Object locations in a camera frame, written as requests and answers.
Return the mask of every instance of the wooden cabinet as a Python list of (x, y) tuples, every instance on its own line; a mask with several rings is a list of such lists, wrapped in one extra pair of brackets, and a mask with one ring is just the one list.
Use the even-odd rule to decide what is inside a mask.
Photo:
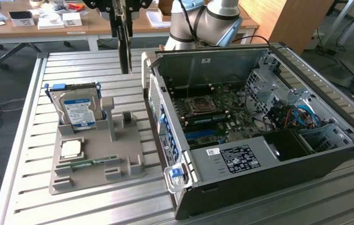
[[(270, 42), (284, 42), (303, 52), (334, 0), (239, 0), (251, 19), (259, 24), (255, 35)], [(252, 43), (263, 43), (254, 38)]]

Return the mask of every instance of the hard drive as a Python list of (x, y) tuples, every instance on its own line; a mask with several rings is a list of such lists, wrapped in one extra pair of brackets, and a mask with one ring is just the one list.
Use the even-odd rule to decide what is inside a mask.
[(95, 121), (104, 118), (100, 109), (100, 84), (46, 84), (46, 93), (55, 105), (59, 121), (71, 124), (74, 130), (95, 127)]

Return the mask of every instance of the hard drive label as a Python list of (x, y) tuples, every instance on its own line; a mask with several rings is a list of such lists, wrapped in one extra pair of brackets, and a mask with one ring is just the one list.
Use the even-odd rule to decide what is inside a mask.
[(70, 122), (76, 126), (76, 129), (87, 129), (95, 124), (94, 112), (88, 108), (90, 105), (91, 101), (88, 98), (64, 101)]
[(260, 166), (248, 145), (220, 150), (220, 153), (231, 173), (238, 173)]

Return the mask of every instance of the motherboard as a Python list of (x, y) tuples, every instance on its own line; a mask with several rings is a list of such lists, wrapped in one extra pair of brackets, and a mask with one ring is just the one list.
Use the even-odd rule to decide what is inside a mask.
[(172, 98), (186, 139), (191, 149), (251, 138), (259, 129), (252, 113), (244, 107), (242, 89), (231, 84), (210, 85), (191, 96)]

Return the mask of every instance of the aluminum slotted table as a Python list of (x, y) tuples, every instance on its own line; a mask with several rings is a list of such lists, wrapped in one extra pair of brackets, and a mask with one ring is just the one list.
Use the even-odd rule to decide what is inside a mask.
[[(134, 49), (132, 75), (120, 75), (116, 51), (51, 53), (38, 59), (0, 189), (0, 224), (354, 224), (354, 159), (322, 179), (187, 220), (174, 220), (142, 96), (140, 54), (150, 50), (154, 49)], [(280, 50), (354, 117), (349, 98), (290, 50)], [(88, 83), (96, 79), (102, 83), (102, 95), (115, 98), (114, 114), (132, 110), (138, 117), (147, 175), (50, 195), (58, 114), (43, 86)]]

